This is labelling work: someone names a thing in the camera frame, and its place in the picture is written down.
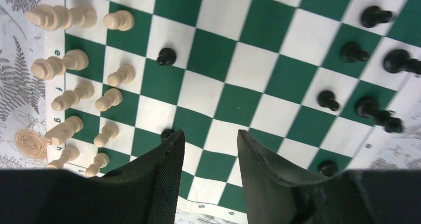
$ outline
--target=beige chess piece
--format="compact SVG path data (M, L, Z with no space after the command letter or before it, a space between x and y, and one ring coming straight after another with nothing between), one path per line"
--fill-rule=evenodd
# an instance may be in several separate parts
M95 137L93 143L99 148L104 147L108 141L114 139L119 132L120 130L116 124L107 123L102 127L101 133Z
M83 121L77 116L70 116L64 122L54 126L45 133L44 139L49 145L58 146L73 137L83 128Z
M111 30L127 31L135 25L135 18L127 10L106 14L102 20L104 26Z
M61 169L64 164L75 160L79 157L79 150L74 146L67 146L63 151L59 159L51 161L47 164L47 168Z
M54 31L58 28L69 29L73 25L91 28L97 21L95 9L88 6L76 6L67 9L61 5L39 4L35 8L27 10L25 17L29 22L48 31Z
M86 176L93 177L99 173L99 169L104 168L110 162L110 157L106 153L98 153L93 158L93 164L91 164L85 171Z
M116 88L112 88L110 90L107 90L103 96L101 96L98 100L95 101L95 107L99 111L106 111L112 106L117 106L122 101L123 95L121 94L121 92Z
M31 66L31 72L34 76L51 80L55 76L62 76L66 69L82 70L88 66L88 55L79 49L70 50L60 59L59 57L49 57L47 59L36 59Z
M116 72L110 74L107 77L107 82L111 86L118 86L122 83L129 83L135 79L136 71L130 65L124 65L119 68Z
M91 98L95 93L95 88L88 82L79 83L74 90L67 90L62 95L56 97L51 103L51 108L56 111L63 111L76 106L80 100Z

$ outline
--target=chess piece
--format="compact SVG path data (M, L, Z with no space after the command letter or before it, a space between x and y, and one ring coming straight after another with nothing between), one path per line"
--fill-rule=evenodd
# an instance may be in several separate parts
M56 97L51 103L51 108L55 111L63 111L76 106L80 100L91 98L95 93L92 84L88 82L79 83L74 90L67 90L62 95Z
M102 20L104 26L112 30L127 31L135 25L135 18L127 10L106 14Z
M73 25L91 28L96 24L97 16L94 8L76 6L67 9L64 6L39 4L25 12L26 19L41 29L54 31L58 28L69 29Z
M403 49L390 51L384 57L383 68L391 74L407 71L421 75L421 61L411 59L408 51Z
M60 155L59 159L53 160L47 164L47 168L62 169L64 164L79 157L79 150L74 146L67 146Z
M383 126L387 133L401 133L404 129L399 118L391 117L386 110L379 110L379 102L373 97L360 99L355 106L355 112L362 118L372 118L378 126Z
M112 88L110 90L107 90L103 96L101 96L98 100L95 101L95 107L99 111L106 111L112 106L117 106L122 101L123 95L121 94L121 92L116 88Z
M107 77L107 82L110 86L118 86L122 83L133 81L136 76L135 68L130 65L125 65L119 68L116 72Z
M31 66L31 72L40 79L51 80L55 76L65 74L66 69L82 70L88 66L88 63L88 55L82 50L75 49L68 51L62 59L55 56L36 59Z
M368 60L368 52L364 51L357 43L348 43L341 50L341 57L347 63Z
M161 133L161 142L170 137L175 131L173 129L165 129Z
M45 133L44 139L49 145L58 146L70 139L83 128L83 121L77 116L70 116L64 122Z
M391 11L381 10L378 6L370 6L362 12L360 22L364 27L371 28L377 24L389 22L392 16Z
M317 172L323 176L332 177L338 173L338 166L333 161L323 161L317 167Z
M93 177L99 173L99 169L104 168L110 162L110 157L106 153L98 153L93 158L93 164L91 164L85 171L86 176Z
M175 63L177 55L175 51L170 48L163 48L159 51L159 56L156 59L156 62L162 66L171 66Z
M102 127L101 133L95 137L93 143L99 148L104 147L108 141L114 139L119 132L120 130L116 124L107 123Z
M317 103L321 107L329 108L331 111L337 111L339 109L339 103L335 100L335 95L328 90L319 93Z

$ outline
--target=green and white chessboard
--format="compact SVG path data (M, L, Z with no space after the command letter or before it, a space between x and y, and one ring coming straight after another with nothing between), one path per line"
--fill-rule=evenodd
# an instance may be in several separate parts
M83 175L97 152L105 152L110 163L101 173L106 173L159 145L163 129L183 129L179 206L239 223L246 222L239 129L303 168L316 171L320 162L333 160L344 169L364 152L367 140L374 144L387 136L354 113L356 101L374 96L399 117L412 104L411 89L421 86L414 75L392 75L381 66L392 49L420 57L421 0L42 1L89 5L98 14L93 28L45 33L45 57L72 49L89 56L86 69L47 82L47 104L83 80L96 90L65 112L47 111L48 129L71 115L84 122L66 143L77 146L80 157L66 167ZM359 15L371 5L393 11L396 20L362 28ZM134 28L107 30L102 17L121 9L134 15ZM368 51L369 61L343 62L340 50L348 42ZM177 53L172 67L155 61L164 47ZM135 67L136 79L118 87L120 105L99 112L94 102L110 89L106 77L126 64ZM317 105L325 89L336 94L338 111ZM98 149L93 139L108 121L121 132ZM49 147L50 160L60 153Z

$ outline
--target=white chess piece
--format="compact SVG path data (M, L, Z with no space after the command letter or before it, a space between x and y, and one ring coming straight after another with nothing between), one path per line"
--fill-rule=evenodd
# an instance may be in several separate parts
M101 133L95 137L93 143L99 148L104 147L108 141L114 139L119 132L120 130L116 124L107 123L102 127Z
M104 168L110 162L110 157L106 153L98 153L93 158L93 164L91 164L85 171L86 176L93 177L99 172L99 169Z
M62 76L66 69L82 70L88 66L88 55L79 49L70 50L60 59L59 57L49 57L47 59L36 59L31 66L31 72L34 76L51 80L55 76Z
M58 28L69 29L72 25L91 28L96 24L97 15L94 8L76 6L67 9L64 6L39 4L25 12L26 19L41 29L54 31Z
M110 90L107 90L103 96L101 96L98 100L95 101L95 107L99 111L106 111L112 106L117 106L122 101L123 95L121 94L121 92L116 88L112 88Z
M135 18L127 10L119 10L116 13L106 14L102 22L108 29L127 31L135 25Z
M124 65L119 68L116 72L110 74L107 77L107 82L111 86L118 86L122 83L129 83L135 79L136 71L130 65Z
M79 150L74 146L67 146L62 151L62 155L59 159L51 161L49 164L47 164L47 168L63 168L63 165L69 161L75 160L77 157L79 157Z
M76 132L83 128L83 121L77 116L70 116L64 122L54 126L45 133L47 144L58 146L70 139Z
M74 90L67 90L62 95L56 97L51 103L51 108L56 111L63 111L76 106L80 100L91 98L95 93L95 88L88 82L79 83Z

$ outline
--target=black pawn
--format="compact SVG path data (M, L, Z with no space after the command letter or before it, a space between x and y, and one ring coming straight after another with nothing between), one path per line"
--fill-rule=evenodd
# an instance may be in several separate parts
M361 49L361 46L357 43L346 44L341 51L342 59L347 63L353 63L356 61L365 62L368 60L368 52Z
M392 16L391 11L381 10L378 6L370 6L362 12L360 22L364 27L371 28L377 24L389 22Z
M331 91L322 91L317 96L317 103L321 107L329 108L332 111L339 109L339 103L335 100L335 95Z
M175 51L170 48L163 48L159 51L159 56L156 59L156 62L162 66L171 66L175 63L177 59L177 55Z
M383 68L391 74L407 71L421 75L421 61L411 59L408 51L403 49L390 51L384 57Z
M355 106L355 112L362 118L372 118L378 126L383 126L387 133L402 133L404 127L399 118L391 117L390 112L379 110L380 104L373 97L360 99Z
M175 131L173 129L165 129L161 133L161 142L166 140L168 137L170 137Z
M338 166L333 161L323 161L317 167L317 172L323 176L332 177L338 173Z

